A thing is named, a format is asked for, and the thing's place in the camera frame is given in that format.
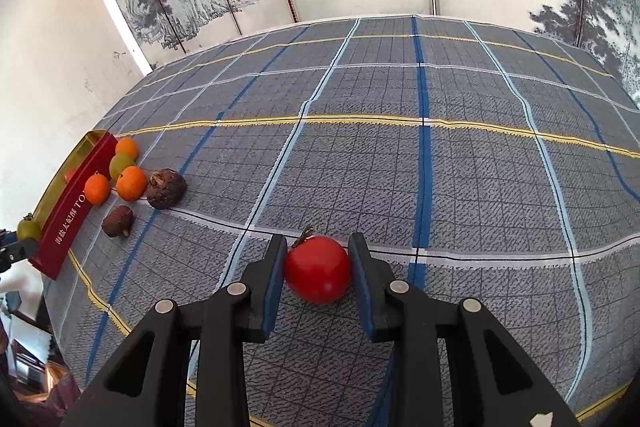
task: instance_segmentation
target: red tomato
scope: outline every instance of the red tomato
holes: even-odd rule
[[[310,237],[287,254],[284,278],[298,297],[329,304],[339,299],[349,285],[349,257],[330,237]]]

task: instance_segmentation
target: metal screw head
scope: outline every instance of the metal screw head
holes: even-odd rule
[[[531,427],[551,427],[553,420],[553,411],[546,414],[542,414],[541,412],[539,412],[531,420],[529,420],[529,425],[531,425]]]
[[[477,313],[482,309],[482,304],[475,299],[465,299],[462,302],[462,307],[468,312]]]
[[[228,291],[230,295],[242,295],[246,292],[246,286],[241,282],[232,282],[226,287],[226,291]]]
[[[158,313],[168,313],[174,308],[174,303],[172,303],[169,299],[162,299],[161,301],[156,302],[156,311]]]
[[[391,281],[389,288],[391,288],[393,293],[407,293],[409,291],[409,285],[405,281],[401,281],[399,279]]]

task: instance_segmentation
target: pine tree painting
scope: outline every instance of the pine tree painting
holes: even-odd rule
[[[543,6],[530,13],[537,33],[574,44],[579,17],[578,0],[563,0],[559,12]],[[622,82],[640,103],[640,57],[638,17],[640,0],[584,0],[582,47]],[[617,42],[624,41],[624,49]]]

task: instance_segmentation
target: yellow stripe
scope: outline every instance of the yellow stripe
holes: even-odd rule
[[[414,37],[413,34],[401,34],[401,35],[355,35],[353,37],[351,37],[351,39],[381,39],[381,38],[409,38],[409,37]],[[476,39],[471,39],[471,38],[466,38],[466,37],[451,37],[448,35],[418,35],[418,37],[424,37],[427,39],[445,39],[445,40],[449,40],[449,41],[461,41],[461,42],[474,42],[476,44],[479,44],[478,40]],[[250,50],[247,52],[243,52],[243,53],[237,53],[234,55],[228,55],[226,57],[220,57],[220,58],[216,58],[215,60],[210,60],[209,62],[204,62],[203,64],[196,64],[194,66],[192,66],[191,68],[187,68],[186,70],[180,70],[177,73],[174,74],[168,74],[167,76],[163,76],[162,78],[157,78],[156,80],[153,80],[151,82],[149,82],[148,84],[145,84],[144,86],[142,86],[140,89],[142,89],[143,87],[148,87],[148,86],[153,86],[154,84],[157,84],[158,82],[162,82],[163,80],[167,80],[169,78],[173,78],[175,75],[180,74],[180,73],[186,73],[188,71],[193,71],[196,70],[198,68],[202,68],[204,66],[210,66],[212,64],[216,64],[217,62],[222,62],[223,60],[233,60],[234,58],[238,58],[241,55],[253,55],[255,53],[261,53],[261,52],[265,52],[274,48],[286,48],[288,46],[298,46],[300,44],[316,44],[318,42],[331,42],[331,41],[343,41],[345,37],[330,37],[330,38],[326,38],[326,39],[313,39],[313,40],[309,40],[309,41],[300,41],[300,42],[287,42],[287,43],[281,43],[281,44],[272,44],[271,46],[265,46],[263,48],[258,48],[256,50]],[[567,64],[571,64],[572,66],[580,66],[580,64],[577,61],[573,61],[573,60],[569,60],[568,58],[565,57],[560,57],[559,55],[553,55],[551,53],[545,53],[545,52],[539,52],[536,50],[532,50],[530,48],[523,48],[522,46],[516,46],[515,44],[505,44],[504,42],[493,42],[493,41],[485,41],[486,44],[490,44],[492,46],[504,46],[506,48],[512,48],[514,50],[520,50],[523,52],[527,52],[527,53],[533,53],[536,55],[543,55],[545,57],[550,57],[550,58],[555,58],[556,60],[561,60],[562,62],[566,62]],[[593,68],[590,68],[588,66],[584,66],[582,65],[582,67],[585,70],[589,70],[593,73],[597,73],[600,74],[602,76],[610,76],[611,78],[613,78],[612,74],[609,73],[604,73],[603,71],[598,71],[595,70]]]
[[[76,259],[76,256],[71,250],[69,250],[68,252],[68,257],[74,269],[78,272],[80,279],[82,280],[82,282],[87,288],[87,295],[89,297],[89,300],[100,311],[107,312],[107,314],[109,315],[109,318],[114,322],[116,327],[125,336],[127,336],[131,332],[131,327],[120,317],[120,315],[118,315],[115,312],[115,310],[113,310],[113,308],[111,308],[107,304],[107,302],[105,302],[97,293],[95,293],[94,285],[91,282],[91,279],[89,279],[89,276],[86,274],[84,269],[82,269],[82,267],[80,266],[80,263],[78,263],[78,260]],[[598,400],[596,403],[588,406],[583,411],[580,411],[576,415],[576,418],[578,419],[578,421],[583,422],[587,418],[603,410],[605,407],[608,407],[609,405],[614,403],[616,400],[619,400],[620,397],[622,397],[627,387],[628,387],[628,384],[624,385],[623,387],[620,387],[619,389],[615,390],[613,393],[607,394],[607,396]],[[198,387],[196,383],[191,380],[187,380],[187,388],[186,388],[187,394],[195,398],[197,394],[197,390],[198,390]],[[264,420],[256,418],[255,416],[252,416],[252,415],[249,415],[249,420],[250,420],[251,427],[274,427],[273,425],[265,422]]]
[[[604,398],[601,398],[596,403],[591,404],[586,409],[580,411],[575,417],[578,419],[580,423],[585,421],[587,418],[599,413],[603,409],[606,409],[608,406],[617,402],[622,395],[625,394],[626,389],[629,387],[629,384],[625,384],[622,387],[616,389],[612,393],[607,394]]]
[[[172,123],[164,126],[144,127],[136,131],[130,131],[122,136],[135,136],[137,134],[145,134],[148,132],[169,131],[178,129],[187,129],[192,127],[242,127],[249,125],[281,125],[294,124],[299,120],[298,116],[271,116],[267,118],[242,118],[239,120],[196,120],[180,123]],[[602,144],[578,138],[577,136],[565,136],[561,134],[553,134],[548,132],[534,133],[529,129],[520,129],[516,127],[507,127],[504,125],[473,122],[465,120],[443,120],[440,118],[413,118],[410,116],[387,116],[375,114],[321,114],[310,115],[303,118],[305,123],[369,123],[382,125],[405,125],[405,126],[421,126],[422,124],[430,127],[443,127],[448,129],[479,129],[490,132],[498,132],[502,134],[510,134],[512,136],[522,136],[525,138],[541,137],[543,140],[566,143],[572,145],[580,145],[589,147],[599,151],[609,151],[615,154],[628,156],[629,158],[640,158],[640,152],[624,149],[614,145]]]
[[[82,269],[82,267],[80,266],[80,263],[78,263],[78,259],[76,259],[76,256],[74,255],[74,253],[71,250],[69,250],[69,252],[68,252],[68,257],[69,257],[69,260],[71,261],[71,264],[73,265],[74,269],[78,272],[78,275],[80,276],[80,279],[82,280],[82,282],[86,286],[86,294],[89,297],[89,300],[100,311],[103,311],[103,312],[107,313],[107,315],[109,315],[109,318],[113,321],[113,323],[116,325],[116,327],[124,335],[128,335],[131,332],[131,328],[129,328],[129,326],[122,319],[122,317],[120,317],[120,315],[118,315],[118,313],[113,308],[111,308],[109,303],[107,301],[105,301],[104,299],[102,299],[102,297],[100,297],[95,292],[94,285],[91,282],[91,279],[89,279],[89,276],[87,275],[87,273],[84,271],[84,269]]]
[[[109,304],[104,299],[102,299],[102,297],[100,297],[94,291],[94,285],[91,282],[91,279],[89,279],[89,276],[87,275],[87,273],[84,271],[82,266],[80,266],[80,263],[78,262],[78,259],[76,258],[75,254],[71,250],[69,250],[69,252],[68,252],[68,257],[69,257],[69,261],[71,261],[72,266],[78,272],[78,275],[79,275],[80,279],[82,280],[82,282],[84,283],[84,285],[87,288],[87,296],[89,297],[89,300],[101,312],[106,312],[107,315],[109,315],[109,318],[116,325],[116,327],[126,337],[131,332],[131,327],[122,319],[122,317],[120,317],[120,315],[111,306],[109,306]],[[190,394],[191,396],[193,396],[193,397],[196,396],[196,384],[195,384],[195,382],[192,382],[191,380],[187,381],[187,390],[186,390],[186,392],[188,394]],[[260,420],[259,418],[256,418],[255,416],[249,415],[249,420],[251,422],[252,427],[273,427],[273,426],[269,425],[268,423],[264,422],[263,420]]]

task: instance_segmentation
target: red box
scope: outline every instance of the red box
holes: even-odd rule
[[[109,163],[115,154],[117,142],[108,132],[88,133],[67,158],[40,200],[34,219],[36,222],[44,220],[44,224],[41,224],[42,238],[38,245],[38,253],[29,262],[47,277],[58,277],[66,253],[91,210],[91,203],[84,197],[84,184],[87,179],[96,172],[104,174],[107,179],[111,178]],[[73,178],[64,185],[65,172],[75,168],[78,163],[80,165]],[[47,200],[50,204],[54,198],[55,202],[50,212],[44,215],[47,214]]]

